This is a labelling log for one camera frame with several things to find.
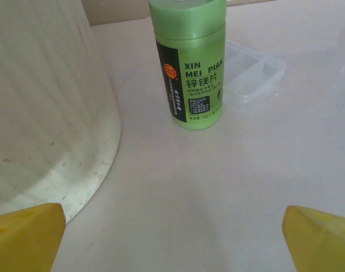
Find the green supplement bottle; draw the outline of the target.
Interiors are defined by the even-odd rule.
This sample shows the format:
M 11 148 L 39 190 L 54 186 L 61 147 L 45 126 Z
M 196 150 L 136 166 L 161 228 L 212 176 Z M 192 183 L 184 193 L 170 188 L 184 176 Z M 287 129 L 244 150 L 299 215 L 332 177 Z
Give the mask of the green supplement bottle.
M 199 130 L 221 116 L 227 0 L 148 0 L 175 123 Z

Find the clear plastic organizer box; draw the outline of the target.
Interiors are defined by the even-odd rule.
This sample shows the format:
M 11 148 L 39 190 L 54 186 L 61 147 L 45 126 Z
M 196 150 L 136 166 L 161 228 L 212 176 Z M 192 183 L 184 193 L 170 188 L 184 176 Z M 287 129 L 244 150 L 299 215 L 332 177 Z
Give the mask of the clear plastic organizer box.
M 283 61 L 226 41 L 224 105 L 244 113 L 264 97 L 281 95 L 279 85 L 285 71 Z

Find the white ribbed plastic bin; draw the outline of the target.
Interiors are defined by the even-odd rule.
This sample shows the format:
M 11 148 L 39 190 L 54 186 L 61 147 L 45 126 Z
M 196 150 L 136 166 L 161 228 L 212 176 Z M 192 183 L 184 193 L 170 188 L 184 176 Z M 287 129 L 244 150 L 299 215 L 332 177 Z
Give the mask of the white ribbed plastic bin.
M 81 0 L 0 0 L 0 215 L 92 198 L 121 118 Z

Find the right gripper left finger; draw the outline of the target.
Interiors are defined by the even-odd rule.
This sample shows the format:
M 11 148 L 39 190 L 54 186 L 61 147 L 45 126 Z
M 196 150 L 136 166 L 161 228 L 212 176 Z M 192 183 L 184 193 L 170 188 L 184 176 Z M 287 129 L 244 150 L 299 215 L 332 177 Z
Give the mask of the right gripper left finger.
M 0 272 L 51 272 L 65 227 L 59 203 L 0 215 Z

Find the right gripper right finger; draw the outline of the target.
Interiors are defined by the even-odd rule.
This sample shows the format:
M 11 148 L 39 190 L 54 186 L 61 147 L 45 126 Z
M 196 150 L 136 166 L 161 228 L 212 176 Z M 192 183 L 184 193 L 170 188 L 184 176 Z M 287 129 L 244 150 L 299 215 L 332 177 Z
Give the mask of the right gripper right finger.
M 345 218 L 288 206 L 282 232 L 297 272 L 345 272 Z

